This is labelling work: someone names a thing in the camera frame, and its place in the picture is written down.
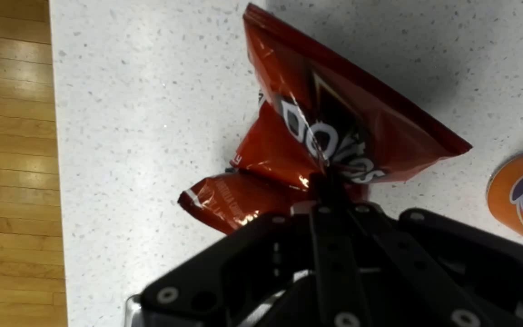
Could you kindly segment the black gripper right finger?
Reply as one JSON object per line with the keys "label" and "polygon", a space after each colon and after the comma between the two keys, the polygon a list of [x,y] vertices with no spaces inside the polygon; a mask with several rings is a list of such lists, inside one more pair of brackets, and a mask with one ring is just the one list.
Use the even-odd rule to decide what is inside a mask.
{"label": "black gripper right finger", "polygon": [[375,257],[408,291],[424,327],[523,327],[523,246],[448,217],[353,208]]}

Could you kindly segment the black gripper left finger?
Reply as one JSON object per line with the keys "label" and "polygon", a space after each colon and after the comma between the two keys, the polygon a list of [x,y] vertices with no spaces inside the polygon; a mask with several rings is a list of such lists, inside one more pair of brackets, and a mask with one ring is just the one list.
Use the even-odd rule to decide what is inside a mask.
{"label": "black gripper left finger", "polygon": [[317,278],[319,324],[360,322],[360,282],[344,213],[317,206],[302,217],[264,217],[150,284],[146,327],[237,327],[299,271]]}

